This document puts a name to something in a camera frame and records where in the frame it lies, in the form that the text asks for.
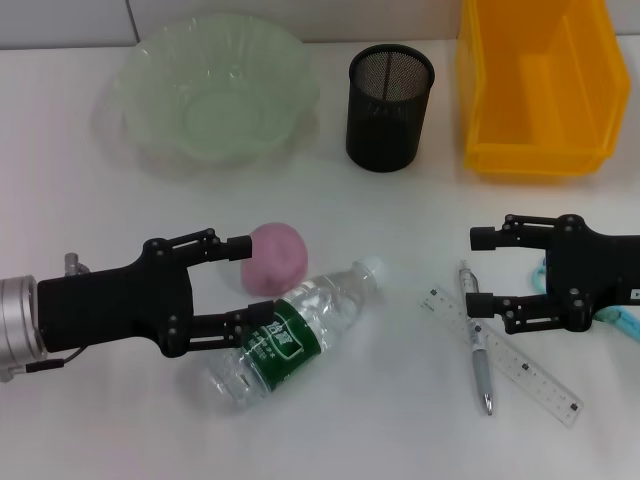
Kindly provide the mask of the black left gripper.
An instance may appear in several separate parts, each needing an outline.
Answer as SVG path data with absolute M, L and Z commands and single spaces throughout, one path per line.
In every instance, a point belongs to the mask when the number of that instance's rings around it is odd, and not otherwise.
M 38 328 L 50 353 L 128 338 L 154 342 L 166 357 L 234 349 L 269 324 L 275 302 L 194 315 L 187 266 L 252 257 L 249 235 L 221 240 L 213 228 L 143 245 L 132 264 L 44 280 L 37 285 Z

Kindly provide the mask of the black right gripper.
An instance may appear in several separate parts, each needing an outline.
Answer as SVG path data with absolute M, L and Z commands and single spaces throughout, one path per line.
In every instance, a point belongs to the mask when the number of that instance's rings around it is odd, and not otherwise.
M 499 316 L 507 334 L 565 329 L 584 332 L 597 312 L 639 305 L 639 237 L 604 235 L 578 215 L 556 218 L 509 214 L 500 228 L 472 227 L 472 250 L 546 250 L 546 293 L 496 296 L 467 293 L 473 319 Z

